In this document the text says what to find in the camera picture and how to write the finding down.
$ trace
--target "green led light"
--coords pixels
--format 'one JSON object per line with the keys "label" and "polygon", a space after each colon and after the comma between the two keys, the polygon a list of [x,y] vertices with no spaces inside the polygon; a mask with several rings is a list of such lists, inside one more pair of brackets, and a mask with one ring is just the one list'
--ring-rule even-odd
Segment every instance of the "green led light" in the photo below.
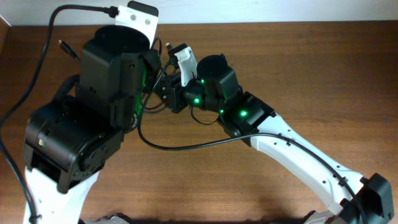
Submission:
{"label": "green led light", "polygon": [[246,111],[241,111],[241,117],[244,117],[244,116],[246,116],[246,115],[248,115],[248,112],[246,112]]}

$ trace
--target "white wall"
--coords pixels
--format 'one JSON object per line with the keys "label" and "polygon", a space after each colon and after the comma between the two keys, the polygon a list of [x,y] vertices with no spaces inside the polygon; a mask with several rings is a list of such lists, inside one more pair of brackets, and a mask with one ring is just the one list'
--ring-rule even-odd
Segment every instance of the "white wall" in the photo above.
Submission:
{"label": "white wall", "polygon": [[[159,9],[159,23],[270,21],[357,21],[398,19],[398,0],[138,0]],[[61,4],[127,5],[128,0],[0,0],[0,15],[11,25],[47,25]],[[110,24],[95,12],[61,12],[55,22]]]}

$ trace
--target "cable connector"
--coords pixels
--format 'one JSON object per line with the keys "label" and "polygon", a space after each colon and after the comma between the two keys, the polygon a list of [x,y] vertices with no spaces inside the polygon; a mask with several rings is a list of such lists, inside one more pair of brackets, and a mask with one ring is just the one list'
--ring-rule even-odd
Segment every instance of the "cable connector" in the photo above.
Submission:
{"label": "cable connector", "polygon": [[115,18],[119,14],[119,9],[115,6],[104,7],[104,12],[107,13],[110,18]]}
{"label": "cable connector", "polygon": [[75,52],[67,43],[65,43],[65,42],[62,41],[62,40],[59,40],[58,42],[59,42],[59,44],[60,44],[60,48],[61,48],[64,52],[66,52],[66,53],[67,53],[68,55],[70,55],[72,58],[74,58],[74,59],[80,61],[79,56],[77,56],[76,52]]}

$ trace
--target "wooden table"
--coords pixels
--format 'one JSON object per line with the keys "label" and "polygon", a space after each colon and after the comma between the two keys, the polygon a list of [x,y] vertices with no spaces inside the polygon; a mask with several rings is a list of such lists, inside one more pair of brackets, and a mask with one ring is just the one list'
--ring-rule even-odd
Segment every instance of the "wooden table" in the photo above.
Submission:
{"label": "wooden table", "polygon": [[[58,39],[80,51],[97,28],[54,28],[32,94],[2,129],[21,169],[29,115],[80,70],[59,49]],[[1,114],[27,88],[45,33],[45,27],[10,29],[0,58]],[[164,43],[187,43],[198,61],[225,54],[244,90],[271,105],[332,158],[366,177],[383,175],[397,203],[398,22],[161,25],[158,33]],[[216,118],[199,111],[197,116],[204,121]],[[165,146],[226,137],[217,124],[194,122],[188,110],[148,114],[143,132]],[[0,176],[0,222],[21,223],[24,197],[2,156]],[[280,164],[243,142],[164,152],[145,145],[135,131],[107,161],[81,217],[94,221],[123,212],[138,219],[244,221],[303,217],[311,210],[326,207]]]}

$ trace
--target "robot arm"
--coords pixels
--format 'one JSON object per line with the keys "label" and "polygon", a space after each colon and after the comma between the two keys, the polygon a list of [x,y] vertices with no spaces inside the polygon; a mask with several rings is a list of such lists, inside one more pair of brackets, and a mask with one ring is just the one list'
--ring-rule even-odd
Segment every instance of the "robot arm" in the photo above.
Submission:
{"label": "robot arm", "polygon": [[[358,193],[363,187],[359,172],[350,170],[328,157],[314,145],[297,134],[278,114],[275,117],[266,118],[258,127],[261,133],[274,133],[293,139],[305,146],[324,161],[333,166],[344,177],[354,193]],[[297,146],[273,137],[252,137],[251,144],[258,151],[271,156],[286,169],[313,190],[329,211],[337,215],[343,207],[340,202],[345,198],[351,200],[352,196],[339,180],[314,157],[304,152]]]}
{"label": "robot arm", "polygon": [[[156,26],[150,25],[157,22],[157,10],[142,4],[139,9],[145,13],[119,7],[116,18],[122,26],[139,22],[136,30],[103,27],[85,45],[76,97],[58,96],[29,120],[23,157],[27,183],[42,215],[39,224],[78,221],[84,199],[105,161],[137,124],[141,93],[150,86],[144,83],[156,76],[160,67],[159,55],[148,41],[155,34],[152,30]],[[224,55],[211,55],[197,64],[191,48],[183,44],[169,49],[169,56],[181,74],[161,78],[154,92],[171,112],[179,113],[188,105],[214,111],[219,114],[218,124],[231,137],[253,134],[242,140],[308,185],[334,216],[331,223],[358,223],[356,204],[343,183],[294,142],[322,158],[345,179],[371,223],[387,223],[394,216],[387,180],[378,174],[365,179],[334,161],[298,135],[269,105],[243,93]],[[27,208],[24,223],[29,215]]]}

